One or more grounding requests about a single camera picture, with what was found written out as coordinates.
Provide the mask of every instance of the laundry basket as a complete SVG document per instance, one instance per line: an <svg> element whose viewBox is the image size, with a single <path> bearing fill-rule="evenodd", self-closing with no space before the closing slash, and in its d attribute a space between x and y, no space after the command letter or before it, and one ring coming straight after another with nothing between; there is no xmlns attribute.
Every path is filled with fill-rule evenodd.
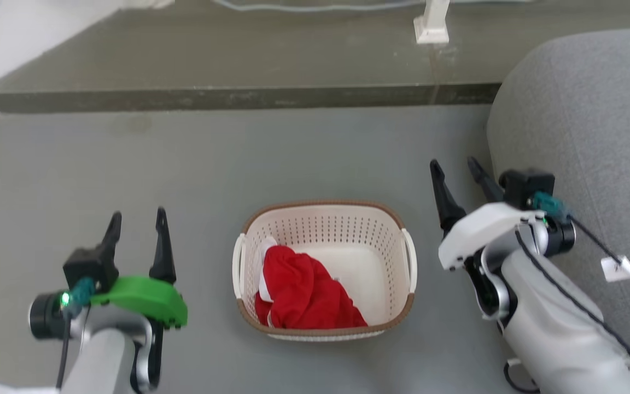
<svg viewBox="0 0 630 394"><path fill-rule="evenodd" d="M322 262L343 285L368 327L283 329L262 325L254 309L263 262L261 242ZM268 207L255 214L235 242L232 286L242 316L270 337L289 341L347 341L374 337L399 324L412 307L417 285L415 245L397 215L361 201L308 201Z"/></svg>

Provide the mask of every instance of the white post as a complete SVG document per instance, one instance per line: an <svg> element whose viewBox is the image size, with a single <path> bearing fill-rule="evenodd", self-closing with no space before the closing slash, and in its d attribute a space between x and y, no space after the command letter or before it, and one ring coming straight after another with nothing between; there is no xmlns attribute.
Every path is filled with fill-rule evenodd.
<svg viewBox="0 0 630 394"><path fill-rule="evenodd" d="M427 0L424 15L415 18L417 43L447 43L446 12L450 0Z"/></svg>

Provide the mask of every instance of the red garment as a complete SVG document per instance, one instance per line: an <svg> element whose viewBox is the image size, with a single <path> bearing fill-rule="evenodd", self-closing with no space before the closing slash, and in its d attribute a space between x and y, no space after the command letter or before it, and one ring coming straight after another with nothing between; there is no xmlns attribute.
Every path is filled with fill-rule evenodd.
<svg viewBox="0 0 630 394"><path fill-rule="evenodd" d="M342 285L321 262L287 246L273 246L264 259L264 279L273 303L255 298L257 317L290 329L367 327Z"/></svg>

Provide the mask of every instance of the gray sofa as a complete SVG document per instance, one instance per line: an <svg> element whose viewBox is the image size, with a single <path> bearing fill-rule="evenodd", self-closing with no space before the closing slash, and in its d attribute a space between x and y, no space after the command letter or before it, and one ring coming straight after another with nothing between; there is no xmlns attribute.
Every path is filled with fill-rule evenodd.
<svg viewBox="0 0 630 394"><path fill-rule="evenodd" d="M630 259L630 30L559 38L507 77L487 128L495 174L539 167L613 250ZM630 281L607 283L602 251L578 231L553 261L630 344Z"/></svg>

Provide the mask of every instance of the white tag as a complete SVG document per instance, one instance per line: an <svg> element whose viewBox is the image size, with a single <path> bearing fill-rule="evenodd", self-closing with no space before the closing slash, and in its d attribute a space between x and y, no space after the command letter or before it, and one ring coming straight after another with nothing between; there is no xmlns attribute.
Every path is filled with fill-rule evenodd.
<svg viewBox="0 0 630 394"><path fill-rule="evenodd" d="M622 261L621 266L611 257L602 259L602 270L607 282L618 282L619 280L630 279L630 261L626 256L619 256Z"/></svg>

